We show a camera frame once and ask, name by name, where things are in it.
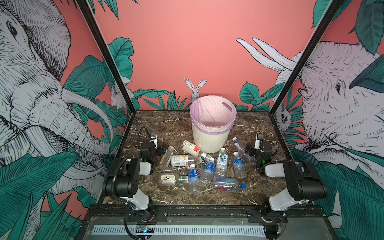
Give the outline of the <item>clear unlabelled plastic bottle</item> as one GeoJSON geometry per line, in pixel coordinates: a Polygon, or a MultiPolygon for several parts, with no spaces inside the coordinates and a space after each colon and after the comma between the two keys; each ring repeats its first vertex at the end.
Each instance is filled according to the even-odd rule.
{"type": "Polygon", "coordinates": [[[170,165],[171,158],[172,158],[172,156],[174,155],[175,152],[176,152],[175,148],[173,146],[169,146],[167,148],[167,150],[166,150],[165,155],[160,160],[160,162],[158,164],[158,167],[160,169],[166,169],[170,165]]]}

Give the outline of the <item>purple label Ganten bottle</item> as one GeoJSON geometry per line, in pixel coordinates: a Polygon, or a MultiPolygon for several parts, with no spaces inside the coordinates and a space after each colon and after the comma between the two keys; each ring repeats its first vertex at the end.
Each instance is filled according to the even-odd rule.
{"type": "Polygon", "coordinates": [[[237,137],[233,138],[235,147],[238,150],[239,155],[243,158],[244,161],[251,163],[255,161],[255,158],[246,153],[246,145],[237,137]]]}

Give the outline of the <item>Pocari Sweat blue label bottle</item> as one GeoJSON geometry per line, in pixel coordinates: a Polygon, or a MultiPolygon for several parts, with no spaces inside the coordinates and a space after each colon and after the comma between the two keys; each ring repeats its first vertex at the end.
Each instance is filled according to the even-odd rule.
{"type": "Polygon", "coordinates": [[[238,152],[233,152],[233,155],[233,166],[235,175],[239,180],[244,180],[247,178],[245,163],[238,152]]]}

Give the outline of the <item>blue cap bottle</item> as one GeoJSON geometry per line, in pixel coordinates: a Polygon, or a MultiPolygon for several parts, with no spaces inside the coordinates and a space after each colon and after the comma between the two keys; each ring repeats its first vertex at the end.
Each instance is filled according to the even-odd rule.
{"type": "Polygon", "coordinates": [[[246,189],[246,184],[236,179],[215,178],[213,189],[220,192],[239,192],[246,189]]]}

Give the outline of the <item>green white label bottle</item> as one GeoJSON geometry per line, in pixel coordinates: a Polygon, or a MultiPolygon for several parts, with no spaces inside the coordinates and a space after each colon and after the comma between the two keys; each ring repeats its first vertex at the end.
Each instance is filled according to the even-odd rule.
{"type": "Polygon", "coordinates": [[[225,148],[221,148],[216,163],[215,177],[226,178],[228,173],[228,154],[225,148]]]}

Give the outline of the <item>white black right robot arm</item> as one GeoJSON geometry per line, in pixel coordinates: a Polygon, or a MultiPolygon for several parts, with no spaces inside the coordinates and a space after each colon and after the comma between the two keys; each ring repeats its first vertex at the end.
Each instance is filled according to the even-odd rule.
{"type": "Polygon", "coordinates": [[[286,187],[266,198],[261,206],[260,215],[266,223],[280,220],[280,215],[291,207],[324,199],[328,195],[326,185],[311,162],[272,161],[276,152],[273,153],[272,147],[261,140],[253,146],[247,144],[245,153],[255,158],[255,169],[261,176],[286,181],[286,187]]]}

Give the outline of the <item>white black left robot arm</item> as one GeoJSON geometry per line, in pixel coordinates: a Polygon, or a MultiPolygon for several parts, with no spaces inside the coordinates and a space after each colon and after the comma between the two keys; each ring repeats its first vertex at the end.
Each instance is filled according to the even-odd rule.
{"type": "Polygon", "coordinates": [[[152,198],[139,188],[140,176],[155,172],[156,144],[146,141],[140,145],[138,158],[116,158],[108,169],[102,194],[129,205],[143,222],[155,217],[152,198]]]}

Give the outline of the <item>white ribbed waste bin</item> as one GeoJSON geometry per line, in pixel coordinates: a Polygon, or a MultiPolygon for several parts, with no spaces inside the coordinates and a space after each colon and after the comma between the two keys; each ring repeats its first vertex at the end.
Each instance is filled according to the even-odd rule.
{"type": "Polygon", "coordinates": [[[203,152],[216,153],[225,145],[232,127],[233,126],[229,126],[220,131],[218,129],[211,129],[214,130],[214,132],[209,132],[192,125],[194,143],[199,146],[203,152]]]}

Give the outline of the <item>pink plastic bin liner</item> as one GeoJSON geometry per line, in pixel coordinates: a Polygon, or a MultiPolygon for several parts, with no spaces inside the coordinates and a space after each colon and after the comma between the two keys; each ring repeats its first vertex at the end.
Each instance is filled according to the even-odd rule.
{"type": "Polygon", "coordinates": [[[204,96],[190,106],[193,127],[202,133],[220,135],[232,129],[237,117],[234,104],[221,96],[204,96]]]}

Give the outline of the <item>yellow V label bottle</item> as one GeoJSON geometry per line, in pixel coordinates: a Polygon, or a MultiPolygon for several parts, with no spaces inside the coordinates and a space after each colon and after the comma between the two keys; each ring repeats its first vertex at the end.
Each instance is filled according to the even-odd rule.
{"type": "Polygon", "coordinates": [[[190,164],[200,164],[201,162],[201,157],[194,157],[192,155],[173,155],[171,157],[171,166],[173,167],[185,167],[190,164]]]}

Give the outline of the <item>cream label green cap bottle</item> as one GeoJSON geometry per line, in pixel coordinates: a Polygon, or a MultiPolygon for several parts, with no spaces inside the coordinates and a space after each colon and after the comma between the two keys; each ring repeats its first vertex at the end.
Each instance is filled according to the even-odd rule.
{"type": "Polygon", "coordinates": [[[187,176],[179,176],[177,174],[162,174],[159,178],[160,186],[176,186],[188,183],[187,176]]]}

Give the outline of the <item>red white label bottle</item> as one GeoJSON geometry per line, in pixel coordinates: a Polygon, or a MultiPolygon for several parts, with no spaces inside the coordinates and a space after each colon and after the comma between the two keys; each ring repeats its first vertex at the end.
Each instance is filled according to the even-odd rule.
{"type": "Polygon", "coordinates": [[[194,156],[194,157],[201,157],[202,160],[204,160],[204,161],[208,161],[211,158],[211,156],[209,154],[203,152],[199,146],[197,146],[197,145],[195,145],[189,141],[184,141],[182,143],[182,150],[187,152],[188,154],[194,156]]]}

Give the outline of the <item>black right frame post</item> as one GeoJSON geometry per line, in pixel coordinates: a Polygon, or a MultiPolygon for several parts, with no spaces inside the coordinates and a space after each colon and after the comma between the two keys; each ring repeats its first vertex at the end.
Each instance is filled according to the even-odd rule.
{"type": "Polygon", "coordinates": [[[305,63],[311,56],[312,52],[314,51],[317,43],[322,38],[323,34],[325,33],[326,29],[328,28],[329,24],[331,23],[333,17],[335,16],[337,10],[342,5],[342,0],[334,0],[330,1],[328,4],[322,18],[320,19],[320,22],[318,26],[316,27],[316,30],[314,31],[313,35],[311,36],[311,39],[309,40],[307,46],[305,47],[301,57],[299,58],[298,63],[292,70],[292,73],[290,74],[287,82],[285,83],[281,93],[279,94],[276,102],[274,103],[273,107],[269,111],[270,115],[274,115],[284,100],[285,96],[287,95],[288,91],[291,89],[292,85],[296,81],[296,79],[299,76],[300,71],[305,66],[305,63]]]}

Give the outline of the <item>black frame post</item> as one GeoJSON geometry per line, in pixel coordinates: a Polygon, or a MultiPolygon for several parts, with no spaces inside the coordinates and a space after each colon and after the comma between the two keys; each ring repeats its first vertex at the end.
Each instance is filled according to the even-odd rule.
{"type": "Polygon", "coordinates": [[[309,40],[307,46],[305,47],[301,57],[299,58],[298,63],[292,70],[292,73],[290,74],[287,82],[285,83],[281,93],[279,94],[276,102],[274,103],[273,107],[269,111],[270,115],[274,115],[284,100],[285,96],[287,95],[288,91],[291,89],[292,85],[296,81],[296,79],[299,76],[300,71],[305,66],[305,63],[311,56],[312,52],[314,51],[317,43],[322,38],[323,34],[325,33],[326,29],[328,28],[329,24],[331,23],[333,17],[335,16],[337,10],[342,5],[342,0],[334,0],[330,1],[328,4],[322,18],[320,19],[320,22],[318,26],[316,27],[316,30],[314,31],[313,35],[311,36],[311,39],[309,40]]]}
{"type": "Polygon", "coordinates": [[[98,23],[94,18],[94,14],[91,11],[92,9],[90,9],[88,1],[77,0],[76,2],[77,2],[77,5],[78,5],[79,9],[81,10],[82,15],[83,15],[85,21],[87,22],[87,25],[88,25],[97,45],[98,45],[98,47],[102,53],[103,58],[106,60],[107,66],[109,67],[111,74],[112,74],[115,82],[117,83],[120,91],[121,91],[121,94],[123,95],[124,101],[127,104],[129,111],[131,112],[131,114],[134,115],[136,113],[135,107],[131,101],[131,98],[129,97],[129,95],[127,93],[127,88],[122,81],[119,70],[118,70],[116,63],[115,63],[115,61],[111,55],[111,52],[108,48],[108,45],[105,42],[105,39],[104,39],[102,32],[98,26],[98,23]]]}

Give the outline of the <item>black left frame post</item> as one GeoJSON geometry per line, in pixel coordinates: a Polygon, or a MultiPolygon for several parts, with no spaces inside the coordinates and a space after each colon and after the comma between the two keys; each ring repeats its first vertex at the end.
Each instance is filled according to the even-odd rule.
{"type": "Polygon", "coordinates": [[[108,48],[108,45],[105,42],[105,39],[104,39],[102,32],[98,26],[98,23],[94,18],[94,14],[91,11],[92,9],[90,9],[88,1],[77,0],[76,2],[77,2],[77,5],[78,5],[79,9],[81,10],[82,15],[83,15],[85,21],[87,22],[87,25],[88,25],[97,45],[98,45],[98,47],[102,53],[103,58],[106,60],[107,66],[109,67],[111,74],[112,74],[115,82],[117,83],[120,91],[121,91],[121,94],[123,95],[124,101],[127,104],[129,111],[131,112],[131,114],[134,115],[136,113],[135,107],[131,101],[131,98],[129,97],[129,95],[127,93],[127,88],[122,81],[119,70],[118,70],[116,63],[115,63],[115,61],[111,55],[111,52],[108,48]]]}

